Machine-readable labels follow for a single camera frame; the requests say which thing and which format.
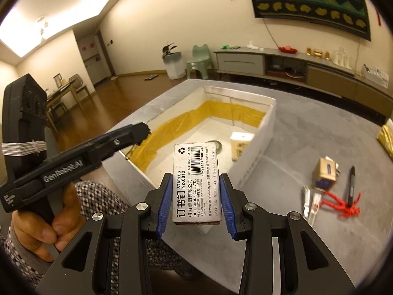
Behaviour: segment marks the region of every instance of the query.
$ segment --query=small brown box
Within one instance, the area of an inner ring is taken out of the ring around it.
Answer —
[[[336,182],[336,162],[320,158],[312,175],[312,186],[329,190]]]

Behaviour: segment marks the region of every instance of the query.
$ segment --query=red fruit bowl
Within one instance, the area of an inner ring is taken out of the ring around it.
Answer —
[[[297,52],[296,49],[291,48],[290,50],[286,50],[285,47],[279,47],[278,50],[284,53],[291,53],[291,54],[295,54]]]

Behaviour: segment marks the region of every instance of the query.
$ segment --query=wooden table leg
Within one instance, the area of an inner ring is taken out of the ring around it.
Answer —
[[[46,117],[48,118],[48,122],[49,122],[50,126],[52,127],[52,129],[56,132],[56,134],[58,134],[58,129],[56,128],[56,126],[52,120],[52,117],[50,116],[49,111],[46,111]]]
[[[82,112],[83,112],[83,113],[86,113],[86,112],[84,111],[83,107],[82,107],[81,102],[79,101],[78,94],[76,94],[75,90],[74,90],[72,87],[71,87],[71,93],[72,93],[72,95],[73,95],[75,101],[78,103],[79,107],[81,108]]]

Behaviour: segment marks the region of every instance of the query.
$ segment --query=television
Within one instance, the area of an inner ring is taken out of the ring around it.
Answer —
[[[371,41],[365,0],[252,0],[255,17],[328,25]]]

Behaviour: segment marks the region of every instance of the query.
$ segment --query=ceiling light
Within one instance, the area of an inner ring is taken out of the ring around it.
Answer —
[[[42,17],[40,17],[34,23],[30,23],[24,14],[18,11],[18,4],[16,4],[0,25],[0,40],[19,57],[23,57],[37,47],[42,42],[42,38],[50,38],[74,24],[99,15],[108,1],[81,0],[67,10],[49,18],[43,16],[41,19]],[[37,34],[37,25],[41,26],[41,22],[44,25],[46,23],[46,26],[39,29],[39,32],[41,29],[43,30],[43,34]]]

